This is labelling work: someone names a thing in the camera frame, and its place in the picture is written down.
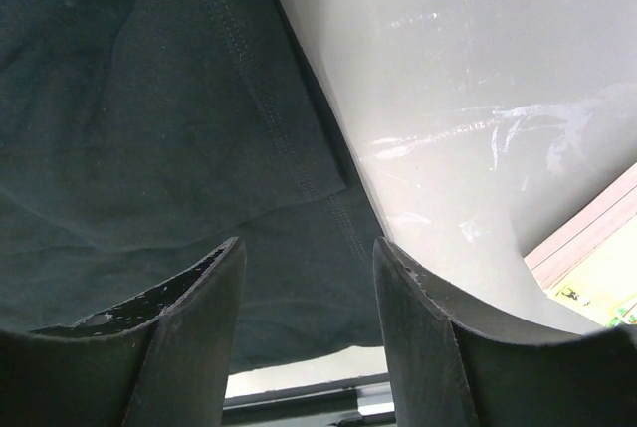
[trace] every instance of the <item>stitching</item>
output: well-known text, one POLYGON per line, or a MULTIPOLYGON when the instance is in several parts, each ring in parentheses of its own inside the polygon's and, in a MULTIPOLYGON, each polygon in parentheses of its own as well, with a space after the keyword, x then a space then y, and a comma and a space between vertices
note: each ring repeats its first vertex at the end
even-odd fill
POLYGON ((344 235, 352 255, 354 255, 354 258, 360 263, 360 266, 367 270, 369 268, 369 258, 360 242, 360 238, 351 222, 351 218, 343 208, 338 195, 333 194, 328 196, 327 205, 329 206, 332 216, 340 226, 340 231, 344 235))
MULTIPOLYGON (((228 36, 227 38, 224 38, 226 47, 230 53, 233 52, 232 49, 234 48, 234 52, 239 56, 238 61, 236 59, 234 60, 239 75, 242 78, 247 89, 250 91, 250 95, 252 96, 257 110, 266 119, 266 121, 269 122, 266 123, 268 132, 275 140, 277 151, 283 156, 284 160, 286 161, 288 172, 292 175, 295 183, 297 184, 297 187, 309 198, 308 201, 317 200, 319 198, 319 195, 317 194, 317 190, 314 187, 314 184, 309 178, 303 165, 299 162, 299 157, 292 148, 286 134, 281 130, 279 126, 279 123, 281 122, 281 115, 274 109, 274 102, 272 100, 270 91, 267 87, 264 86, 263 81, 261 81, 259 78, 257 78, 258 87, 257 90, 255 90, 255 88, 251 84, 249 84, 245 71, 241 67, 241 62, 247 57, 247 62, 250 64, 251 69, 257 74, 259 72, 254 56, 250 52, 250 48, 246 43, 243 35, 241 34, 241 30, 239 29, 237 21, 232 16, 232 12, 228 7, 227 1, 221 0, 224 9, 223 11, 217 0, 205 1, 208 15, 213 20, 215 19, 212 10, 213 7, 211 7, 214 6, 214 10, 217 13, 220 22, 225 27, 228 36), (232 42, 232 47, 228 42, 228 38, 232 42)), ((337 194, 329 195, 326 199, 326 202, 332 217, 336 220, 341 233, 345 237, 351 254, 364 269, 367 269, 369 261, 367 254, 365 253, 360 238, 358 237, 353 223, 351 222, 351 218, 343 208, 337 194)))
POLYGON ((270 133, 271 137, 274 139, 275 147, 277 148, 277 151, 280 153, 280 155, 283 157, 287 165, 288 172, 293 177, 297 187, 306 195, 306 197, 308 198, 308 201, 312 199, 316 199, 317 197, 316 191, 309 184, 307 175, 305 174, 303 167, 299 163, 299 158, 297 154, 291 148, 290 142, 286 134, 281 131, 281 128, 279 126, 279 122, 281 118, 279 114, 272 108, 272 102, 271 102, 272 99, 269 97, 268 94, 264 94, 265 91, 262 84, 259 84, 260 90, 256 91, 254 86, 250 84, 248 81, 245 70, 242 67, 241 61, 247 58, 247 61, 250 63, 252 70, 258 73, 256 63, 254 60, 254 56, 250 52, 245 39, 241 35, 241 32, 239 30, 236 20, 232 16, 232 13, 230 11, 230 8, 228 7, 227 1, 221 0, 223 3, 223 9, 225 9, 225 11, 222 10, 222 7, 217 2, 217 0, 206 0, 206 1, 207 1, 206 8, 208 9, 209 15, 211 16, 212 19, 215 19, 211 10, 212 9, 211 4, 212 4, 212 6, 214 6, 214 9, 217 13, 218 19, 220 20, 220 22, 222 22, 223 26, 225 27, 227 36, 232 41, 232 47, 228 47, 229 46, 229 44, 227 43, 228 39, 226 38, 226 46, 229 49, 229 52, 231 53, 233 52, 232 48, 234 48, 234 52, 236 53, 236 55, 239 56, 238 61, 236 58, 234 59, 234 63, 237 66, 239 75, 242 78, 246 88, 250 92, 250 95, 253 99, 253 102, 255 103, 255 106, 257 107, 257 110, 266 119, 266 127, 268 129, 268 132, 270 133), (232 27, 230 26, 228 20, 230 20, 230 22, 232 23, 232 26, 235 29, 234 33, 236 33, 237 37, 235 37, 235 34, 233 33, 232 27))

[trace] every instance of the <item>white surface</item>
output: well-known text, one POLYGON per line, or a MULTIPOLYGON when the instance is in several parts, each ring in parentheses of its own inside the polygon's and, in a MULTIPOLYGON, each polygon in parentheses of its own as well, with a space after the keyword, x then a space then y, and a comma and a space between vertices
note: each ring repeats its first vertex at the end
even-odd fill
POLYGON ((282 2, 391 238, 505 311, 594 329, 523 255, 637 160, 637 0, 282 2))
POLYGON ((259 394, 387 372, 382 348, 350 347, 333 355, 231 375, 226 397, 259 394))

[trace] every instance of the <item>seam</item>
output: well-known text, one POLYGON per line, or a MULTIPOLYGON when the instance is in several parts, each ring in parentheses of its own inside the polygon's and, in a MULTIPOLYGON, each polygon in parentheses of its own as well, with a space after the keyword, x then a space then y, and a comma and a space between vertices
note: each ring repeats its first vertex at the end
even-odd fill
POLYGON ((217 19, 219 20, 219 22, 222 23, 226 33, 226 37, 224 38, 226 48, 228 49, 228 52, 231 56, 238 56, 233 57, 234 65, 237 68, 244 85, 248 89, 258 112, 265 119, 266 128, 274 140, 277 151, 282 156, 287 165, 288 173, 294 179, 297 187, 302 191, 302 193, 306 195, 306 198, 308 199, 307 201, 316 199, 316 191, 310 185, 305 171, 299 163, 297 154, 292 149, 290 141, 286 137, 285 133, 281 131, 279 125, 281 118, 272 107, 272 99, 267 94, 264 94, 265 91, 262 84, 259 84, 259 87, 255 88, 254 85, 250 84, 248 81, 248 77, 244 70, 242 60, 246 59, 250 63, 252 70, 254 72, 258 72, 254 56, 250 52, 245 39, 241 35, 237 22, 232 16, 230 8, 228 7, 227 1, 221 0, 221 2, 222 4, 219 4, 217 0, 205 0, 205 6, 208 10, 208 15, 211 17, 211 19, 217 19))
POLYGON ((460 398, 460 402, 463 406, 463 410, 465 411, 465 419, 467 420, 467 422, 471 422, 472 425, 475 425, 476 427, 478 427, 480 425, 480 418, 479 418, 479 413, 476 410, 476 399, 474 397, 474 390, 471 388, 471 383, 469 381, 469 376, 467 374, 467 367, 465 364, 465 359, 463 356, 463 348, 460 345, 460 342, 458 341, 458 339, 456 338, 456 330, 455 330, 455 325, 453 323, 453 321, 447 317, 447 315, 445 316, 445 323, 448 326, 448 329, 451 331, 451 337, 453 339, 453 343, 454 343, 454 347, 455 347, 455 353, 456 353, 456 357, 457 357, 457 362, 460 365, 460 370, 462 373, 462 377, 464 382, 464 385, 460 386, 462 389, 466 389, 466 393, 467 393, 467 397, 461 396, 460 398))
POLYGON ((129 425, 127 423, 128 415, 130 414, 130 411, 134 408, 134 402, 136 401, 136 398, 139 395, 139 381, 141 380, 141 375, 143 373, 143 370, 146 367, 146 364, 148 363, 150 347, 155 342, 156 333, 157 333, 157 322, 155 322, 148 330, 147 338, 145 339, 145 344, 146 344, 145 351, 142 355, 141 361, 137 365, 137 371, 134 374, 134 379, 131 382, 131 388, 127 396, 127 403, 125 405, 125 408, 123 410, 122 417, 121 417, 121 425, 123 427, 125 427, 126 425, 129 425))
MULTIPOLYGON (((314 184, 308 176, 304 166, 300 163, 299 157, 294 151, 294 148, 291 146, 286 134, 280 128, 281 115, 274 108, 274 102, 270 91, 264 86, 263 81, 261 81, 260 78, 256 78, 256 87, 253 87, 253 85, 248 81, 248 77, 242 67, 242 61, 245 59, 250 64, 252 71, 255 73, 258 73, 258 68, 256 66, 254 56, 252 55, 246 40, 241 34, 237 21, 232 16, 232 12, 228 7, 227 1, 221 0, 221 4, 219 4, 217 0, 204 1, 204 5, 206 6, 210 18, 215 20, 215 14, 213 13, 214 9, 214 12, 217 14, 217 19, 225 28, 226 37, 224 40, 226 48, 231 55, 234 52, 235 56, 238 56, 238 58, 233 58, 233 62, 242 81, 244 82, 244 85, 250 92, 257 110, 266 119, 268 132, 274 139, 277 151, 286 161, 288 173, 290 173, 293 177, 297 187, 306 194, 306 197, 308 198, 307 201, 318 200, 319 195, 314 184)), ((342 206, 337 194, 329 195, 326 202, 331 212, 331 216, 335 219, 340 232, 343 234, 345 241, 347 242, 349 251, 361 267, 366 270, 369 266, 368 256, 365 253, 360 238, 358 237, 353 223, 351 222, 351 218, 342 206)))

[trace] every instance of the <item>dark green fabric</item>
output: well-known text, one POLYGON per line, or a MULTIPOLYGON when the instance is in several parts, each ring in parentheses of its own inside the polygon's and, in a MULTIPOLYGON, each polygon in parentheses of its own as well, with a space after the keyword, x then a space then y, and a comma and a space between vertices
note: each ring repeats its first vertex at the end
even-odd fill
POLYGON ((233 371, 380 344, 380 228, 276 0, 5 1, 0 327, 73 323, 240 235, 233 371))

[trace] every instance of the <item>wooden edge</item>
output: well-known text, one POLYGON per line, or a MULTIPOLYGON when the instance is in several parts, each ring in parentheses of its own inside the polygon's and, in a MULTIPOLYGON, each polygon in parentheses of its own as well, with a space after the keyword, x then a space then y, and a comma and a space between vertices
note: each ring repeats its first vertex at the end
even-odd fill
POLYGON ((525 256, 537 282, 550 288, 637 215, 637 163, 525 256))

